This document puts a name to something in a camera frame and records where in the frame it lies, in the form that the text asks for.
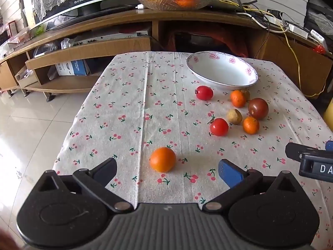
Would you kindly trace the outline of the small tangerine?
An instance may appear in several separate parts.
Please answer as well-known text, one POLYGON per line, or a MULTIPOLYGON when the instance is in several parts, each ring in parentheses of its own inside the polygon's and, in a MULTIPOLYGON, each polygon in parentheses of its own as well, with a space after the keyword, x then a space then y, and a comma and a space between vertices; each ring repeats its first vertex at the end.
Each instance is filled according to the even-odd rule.
POLYGON ((253 117, 247 117, 243 121, 243 130, 250 135, 257 134, 260 129, 260 123, 253 117))
POLYGON ((246 105, 246 96, 240 90, 234 90, 230 94, 230 100, 234 107, 243 108, 246 105))

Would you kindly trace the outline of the dark red tomato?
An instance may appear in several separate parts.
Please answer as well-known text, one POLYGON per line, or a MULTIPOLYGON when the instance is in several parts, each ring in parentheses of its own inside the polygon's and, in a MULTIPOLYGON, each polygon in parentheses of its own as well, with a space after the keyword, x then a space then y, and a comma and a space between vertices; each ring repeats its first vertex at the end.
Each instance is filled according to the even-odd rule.
POLYGON ((253 118, 263 120, 269 112, 269 106, 262 98, 254 98, 248 104, 248 112, 253 118))

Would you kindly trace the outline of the red tomato front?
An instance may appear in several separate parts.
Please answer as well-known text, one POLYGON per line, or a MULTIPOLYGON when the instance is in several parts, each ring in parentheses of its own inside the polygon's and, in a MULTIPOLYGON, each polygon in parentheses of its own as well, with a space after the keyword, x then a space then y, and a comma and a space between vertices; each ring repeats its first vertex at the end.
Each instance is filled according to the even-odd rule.
POLYGON ((216 118, 210 126, 210 131, 213 135, 218 137, 225 136, 229 131, 228 123, 222 118, 216 118))

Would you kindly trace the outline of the yellowish brown kiwi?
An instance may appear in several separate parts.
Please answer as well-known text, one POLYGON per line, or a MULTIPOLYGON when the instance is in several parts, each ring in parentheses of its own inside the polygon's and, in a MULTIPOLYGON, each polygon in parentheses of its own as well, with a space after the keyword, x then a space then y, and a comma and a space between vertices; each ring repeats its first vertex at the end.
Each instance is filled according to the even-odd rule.
POLYGON ((239 125, 242 122, 242 114, 237 109, 230 109, 227 112, 226 118, 229 123, 239 125))

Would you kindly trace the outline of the large orange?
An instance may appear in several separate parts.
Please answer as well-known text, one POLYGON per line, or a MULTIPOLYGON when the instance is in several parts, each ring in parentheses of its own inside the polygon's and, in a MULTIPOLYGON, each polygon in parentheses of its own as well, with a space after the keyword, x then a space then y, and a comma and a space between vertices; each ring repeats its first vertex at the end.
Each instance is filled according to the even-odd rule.
POLYGON ((172 170, 176 162, 176 154, 171 148, 160 147, 150 156, 150 167, 160 173, 172 170))

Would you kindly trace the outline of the dark brown round fruit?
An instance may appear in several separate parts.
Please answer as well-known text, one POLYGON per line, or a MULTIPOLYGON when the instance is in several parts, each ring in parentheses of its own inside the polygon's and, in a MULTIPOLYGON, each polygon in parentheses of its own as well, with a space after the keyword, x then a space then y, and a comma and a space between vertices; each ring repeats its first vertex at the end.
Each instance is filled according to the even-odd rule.
POLYGON ((250 91, 249 90, 241 90, 241 92, 242 92, 244 98, 246 99, 246 101, 247 102, 250 101, 250 99, 251 99, 250 91))

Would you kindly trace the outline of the cherry print tablecloth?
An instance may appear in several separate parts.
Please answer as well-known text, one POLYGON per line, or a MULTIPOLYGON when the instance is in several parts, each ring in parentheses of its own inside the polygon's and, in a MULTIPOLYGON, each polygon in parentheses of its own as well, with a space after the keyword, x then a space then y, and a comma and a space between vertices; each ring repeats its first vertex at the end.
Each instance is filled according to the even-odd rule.
POLYGON ((317 110, 277 65, 247 59, 258 73, 250 95, 264 99, 269 113, 255 135, 230 125, 226 136, 216 137, 209 122, 225 118, 232 108, 230 95, 215 91, 208 102, 197 99, 195 89, 202 81, 188 69, 187 57, 181 52, 115 56, 75 116, 54 170, 72 174, 112 157, 117 173, 107 189, 130 203, 199 205, 228 189, 218 174, 221 159, 264 175, 289 170, 319 215, 313 247, 331 248, 332 184, 299 176, 299 163, 285 154, 289 142, 323 149, 332 140, 317 110), (166 173, 149 163, 160 147, 176 154, 166 173))

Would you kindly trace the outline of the small red toy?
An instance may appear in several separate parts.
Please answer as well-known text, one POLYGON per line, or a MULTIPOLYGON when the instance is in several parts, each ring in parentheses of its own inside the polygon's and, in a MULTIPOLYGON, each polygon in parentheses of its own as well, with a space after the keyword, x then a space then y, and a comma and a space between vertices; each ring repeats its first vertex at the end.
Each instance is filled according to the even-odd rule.
POLYGON ((317 45, 316 47, 313 48, 313 50, 319 54, 326 54, 326 49, 322 45, 317 45))

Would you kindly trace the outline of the white floral porcelain bowl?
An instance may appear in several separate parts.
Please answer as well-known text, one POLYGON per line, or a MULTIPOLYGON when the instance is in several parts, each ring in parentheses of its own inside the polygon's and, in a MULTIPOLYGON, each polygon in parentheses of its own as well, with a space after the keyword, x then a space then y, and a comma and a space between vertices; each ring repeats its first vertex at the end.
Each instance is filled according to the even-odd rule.
POLYGON ((199 80, 220 90, 242 90, 258 82, 258 73, 252 65, 224 52, 193 53, 186 65, 199 80))

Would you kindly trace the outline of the blue white box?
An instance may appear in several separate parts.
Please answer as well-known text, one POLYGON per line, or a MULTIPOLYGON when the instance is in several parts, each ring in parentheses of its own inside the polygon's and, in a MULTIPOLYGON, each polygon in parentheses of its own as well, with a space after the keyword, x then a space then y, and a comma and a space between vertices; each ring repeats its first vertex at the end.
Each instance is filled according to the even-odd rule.
POLYGON ((60 76, 87 76, 90 74, 85 59, 57 63, 55 67, 60 76))

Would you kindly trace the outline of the wooden tv stand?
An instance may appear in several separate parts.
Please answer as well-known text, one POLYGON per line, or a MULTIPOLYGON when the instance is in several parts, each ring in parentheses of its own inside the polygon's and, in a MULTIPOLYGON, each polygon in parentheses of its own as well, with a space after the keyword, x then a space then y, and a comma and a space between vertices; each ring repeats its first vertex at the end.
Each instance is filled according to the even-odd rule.
POLYGON ((284 34, 266 31, 252 19, 237 14, 209 11, 154 11, 132 10, 111 14, 78 24, 50 30, 20 46, 1 60, 1 89, 19 87, 15 75, 23 67, 32 70, 37 80, 29 90, 40 91, 46 96, 54 93, 84 93, 93 86, 95 77, 48 78, 48 69, 57 63, 115 56, 134 51, 165 49, 168 33, 173 29, 202 29, 206 31, 226 29, 244 38, 248 57, 268 60, 277 64, 297 84, 304 94, 318 94, 328 75, 332 72, 332 55, 319 54, 313 50, 315 43, 291 32, 284 34), (33 51, 44 44, 60 42, 87 32, 103 28, 136 29, 141 25, 150 27, 150 36, 94 42, 91 44, 56 50, 41 57, 33 57, 33 51))

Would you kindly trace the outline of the red plastic bag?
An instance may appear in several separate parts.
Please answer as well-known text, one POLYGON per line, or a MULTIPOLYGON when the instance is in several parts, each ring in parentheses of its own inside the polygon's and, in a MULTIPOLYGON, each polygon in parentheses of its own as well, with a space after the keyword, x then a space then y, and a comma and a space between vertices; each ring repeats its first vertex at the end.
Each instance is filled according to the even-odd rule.
POLYGON ((219 51, 243 58, 248 57, 248 49, 244 38, 226 29, 210 31, 173 29, 168 33, 165 49, 186 53, 219 51))

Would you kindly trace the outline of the silver media player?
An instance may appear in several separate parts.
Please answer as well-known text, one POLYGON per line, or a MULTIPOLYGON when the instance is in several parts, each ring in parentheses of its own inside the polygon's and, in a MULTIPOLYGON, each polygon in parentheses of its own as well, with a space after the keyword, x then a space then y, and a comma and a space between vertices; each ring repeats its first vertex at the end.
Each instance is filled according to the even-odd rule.
POLYGON ((130 33, 121 33, 119 30, 101 30, 98 32, 85 33, 77 36, 72 41, 72 46, 91 44, 94 42, 109 41, 109 40, 119 40, 124 38, 136 38, 140 36, 149 36, 150 30, 137 30, 130 33))

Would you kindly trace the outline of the black television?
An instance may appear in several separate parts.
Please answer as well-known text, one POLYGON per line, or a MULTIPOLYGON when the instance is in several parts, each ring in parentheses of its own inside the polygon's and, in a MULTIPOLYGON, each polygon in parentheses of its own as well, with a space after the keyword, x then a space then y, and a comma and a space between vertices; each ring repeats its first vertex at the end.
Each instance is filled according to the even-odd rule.
POLYGON ((69 0, 46 12, 40 20, 34 12, 37 26, 46 30, 60 29, 85 20, 134 10, 139 0, 69 0))

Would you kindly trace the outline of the glass fruit dish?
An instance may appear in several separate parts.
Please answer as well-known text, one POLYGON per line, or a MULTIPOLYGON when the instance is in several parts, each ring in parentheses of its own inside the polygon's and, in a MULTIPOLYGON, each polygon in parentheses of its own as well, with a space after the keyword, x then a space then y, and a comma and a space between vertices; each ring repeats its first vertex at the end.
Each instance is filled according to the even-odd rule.
POLYGON ((185 11, 199 10, 209 4, 208 0, 139 0, 141 4, 151 10, 159 11, 185 11))

